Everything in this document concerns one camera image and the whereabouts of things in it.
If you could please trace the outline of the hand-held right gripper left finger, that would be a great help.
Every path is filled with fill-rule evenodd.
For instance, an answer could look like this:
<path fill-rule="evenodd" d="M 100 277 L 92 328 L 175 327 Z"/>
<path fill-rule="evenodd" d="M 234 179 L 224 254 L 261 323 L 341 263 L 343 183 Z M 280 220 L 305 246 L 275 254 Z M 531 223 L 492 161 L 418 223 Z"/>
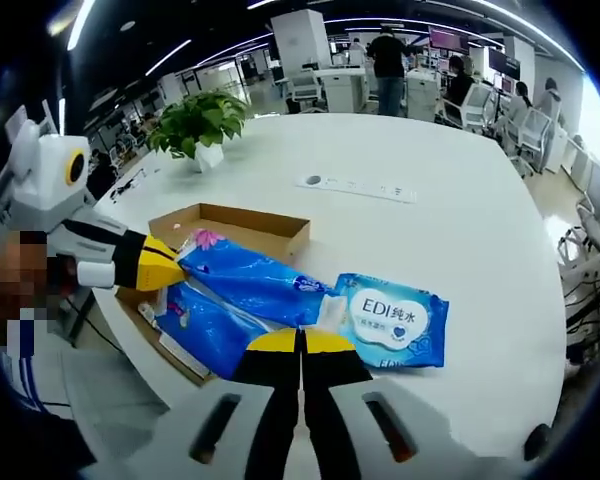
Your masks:
<path fill-rule="evenodd" d="M 299 414 L 304 332 L 280 329 L 245 350 L 156 425 L 144 473 L 158 479 L 280 479 Z"/>

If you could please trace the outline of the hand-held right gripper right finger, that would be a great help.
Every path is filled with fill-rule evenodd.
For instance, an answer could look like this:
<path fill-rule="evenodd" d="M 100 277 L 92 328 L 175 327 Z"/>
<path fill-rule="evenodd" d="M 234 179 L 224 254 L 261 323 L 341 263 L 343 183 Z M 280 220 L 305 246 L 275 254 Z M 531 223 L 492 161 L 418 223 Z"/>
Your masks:
<path fill-rule="evenodd" d="M 452 438 L 444 415 L 372 377 L 344 337 L 303 334 L 304 414 L 322 478 L 474 478 L 477 458 Z"/>

